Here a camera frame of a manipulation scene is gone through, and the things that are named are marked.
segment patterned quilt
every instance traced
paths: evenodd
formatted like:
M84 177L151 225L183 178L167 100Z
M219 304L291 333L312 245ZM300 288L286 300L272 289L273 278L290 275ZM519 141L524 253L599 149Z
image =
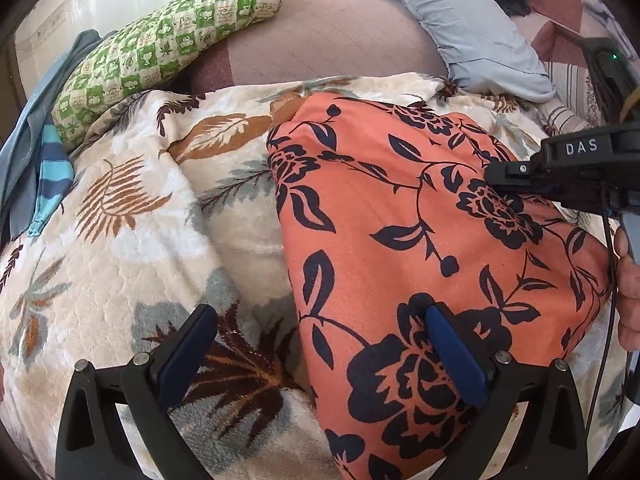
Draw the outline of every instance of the patterned quilt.
M267 130L290 113L292 92L315 91L462 112L518 158L545 137L525 105L456 93L415 73L202 96L148 91L108 110L73 153L76 180L40 237L16 240L0 256L0 419L43 478L54 475L74 362L125 364L199 303L218 311L218 338L171 413L198 459L217 479L299 479L310 471L340 478L314 416L266 164ZM604 239L597 219L579 222ZM570 357L585 409L607 310ZM592 461L626 410L625 357L615 340L590 434ZM523 412L514 412L488 475L506 458ZM120 415L143 472L160 478L130 414Z

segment green patterned pillow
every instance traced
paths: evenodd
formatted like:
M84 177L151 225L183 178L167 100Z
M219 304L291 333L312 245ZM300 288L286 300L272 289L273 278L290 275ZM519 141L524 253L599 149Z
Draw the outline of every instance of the green patterned pillow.
M175 76L207 47L273 16L282 0L174 0L127 25L74 70L51 111L70 151L125 97Z

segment finger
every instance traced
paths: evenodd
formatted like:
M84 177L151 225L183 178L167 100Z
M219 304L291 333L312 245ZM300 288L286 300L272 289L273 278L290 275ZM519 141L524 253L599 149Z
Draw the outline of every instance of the finger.
M640 300L618 297L616 309L620 313L620 323L630 330L640 332Z
M618 288L620 294L628 298L640 298L640 266L628 254L620 258L618 268Z
M613 238L613 247L616 250L616 254L622 258L629 252L629 241L626 238L625 230L619 227L616 231L616 235Z
M640 350L640 332L635 332L622 324L618 325L618 340L620 346L627 352Z

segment metal screw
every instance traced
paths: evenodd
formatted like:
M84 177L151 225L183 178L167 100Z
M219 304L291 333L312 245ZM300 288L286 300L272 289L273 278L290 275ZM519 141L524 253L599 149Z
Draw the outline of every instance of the metal screw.
M136 366L146 365L151 359L151 356L146 352L138 352L133 356L133 364Z
M495 353L495 360L503 365L508 365L513 360L513 357L511 357L509 352L498 350Z
M556 359L554 361L554 364L556 365L556 368L561 372L566 372L569 370L569 363L567 363L567 361L565 361L564 359Z
M74 365L74 370L78 373L84 372L88 367L88 365L89 365L89 361L87 361L86 359L80 359L76 361L76 364Z

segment bedsheet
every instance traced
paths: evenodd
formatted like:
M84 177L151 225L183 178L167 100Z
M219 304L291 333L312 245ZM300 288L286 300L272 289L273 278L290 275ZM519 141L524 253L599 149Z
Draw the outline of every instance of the bedsheet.
M296 331L266 136L315 91L461 112L518 158L545 134L505 97L464 95L441 78L324 78L201 96L137 94L108 110L73 153L76 180L37 238L0 256L0 418L43 478L53 478L72 367L126 363L206 302L219 335L171 417L217 479L338 479ZM587 222L604 239L602 224ZM607 309L570 356L586 409ZM590 434L594 460L622 421L625 353L614 341ZM504 461L516 410L487 474ZM146 475L159 478L126 409Z

